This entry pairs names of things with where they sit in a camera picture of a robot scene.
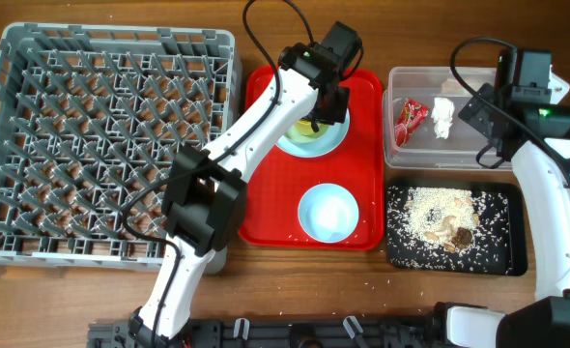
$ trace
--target dish rack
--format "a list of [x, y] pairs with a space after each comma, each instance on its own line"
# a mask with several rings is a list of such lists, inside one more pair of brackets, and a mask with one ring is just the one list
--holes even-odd
[[[0, 264], [157, 270], [121, 207], [238, 114], [242, 64], [214, 29], [15, 23], [0, 43]], [[164, 188], [129, 222], [164, 235]]]

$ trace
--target red packet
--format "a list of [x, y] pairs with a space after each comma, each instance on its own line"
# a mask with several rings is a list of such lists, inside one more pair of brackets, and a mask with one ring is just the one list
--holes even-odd
[[397, 146], [403, 146], [412, 137], [413, 131], [429, 114], [429, 107], [414, 100], [405, 100], [401, 115], [394, 125], [394, 139]]

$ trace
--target clear plastic container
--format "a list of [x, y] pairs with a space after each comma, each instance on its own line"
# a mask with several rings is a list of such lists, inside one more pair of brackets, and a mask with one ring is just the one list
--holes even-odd
[[[459, 74], [475, 90], [483, 83], [494, 82], [496, 69], [458, 68]], [[452, 127], [447, 139], [437, 138], [433, 130], [431, 111], [434, 99], [444, 97], [455, 105]], [[459, 111], [471, 98], [449, 67], [396, 67], [390, 71], [388, 88], [384, 93], [385, 161], [390, 167], [416, 169], [485, 170], [476, 163], [476, 154], [487, 145], [487, 139], [458, 117]], [[429, 107], [429, 115], [402, 147], [394, 139], [396, 123], [406, 99], [422, 102]], [[481, 162], [498, 161], [495, 149], [482, 157]], [[509, 162], [496, 170], [511, 170]]]

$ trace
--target light blue plate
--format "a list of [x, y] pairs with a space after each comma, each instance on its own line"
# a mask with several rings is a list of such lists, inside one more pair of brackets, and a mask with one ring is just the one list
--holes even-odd
[[296, 142], [292, 141], [286, 135], [283, 135], [276, 142], [276, 146], [292, 156], [312, 159], [323, 156], [339, 146], [343, 139], [345, 139], [349, 128], [350, 110], [348, 109], [345, 114], [345, 121], [342, 124], [335, 123], [330, 126], [328, 130], [326, 130], [326, 133], [320, 136], [317, 140], [310, 142]]
[[335, 184], [319, 184], [308, 190], [298, 205], [300, 226], [312, 239], [337, 243], [348, 238], [358, 224], [356, 199]]

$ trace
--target wooden surface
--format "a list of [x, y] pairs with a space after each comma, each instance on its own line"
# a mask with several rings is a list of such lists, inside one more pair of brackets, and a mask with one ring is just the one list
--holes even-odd
[[[243, 5], [244, 1], [2, 0], [0, 37], [14, 21], [222, 28], [235, 35], [248, 75], [265, 62], [243, 31]], [[570, 2], [360, 0], [299, 1], [299, 6], [317, 40], [336, 19], [355, 28], [366, 52], [361, 66], [375, 72], [384, 86], [395, 66], [447, 66], [454, 46], [473, 36], [548, 48], [554, 54], [554, 71], [570, 82]], [[295, 14], [276, 1], [259, 1], [249, 22], [274, 58], [284, 46], [306, 41]], [[459, 62], [493, 66], [496, 54], [496, 47], [481, 46], [469, 49]], [[570, 104], [570, 94], [565, 102]], [[514, 182], [510, 174], [478, 179]], [[202, 280], [191, 315], [257, 319], [417, 314], [437, 301], [512, 311], [533, 301], [535, 265], [529, 236], [528, 245], [527, 274], [502, 277], [397, 270], [385, 262], [382, 246], [370, 252], [269, 249], [236, 239], [223, 273]], [[89, 323], [128, 317], [146, 302], [156, 276], [100, 269], [0, 268], [0, 347], [84, 347]]]

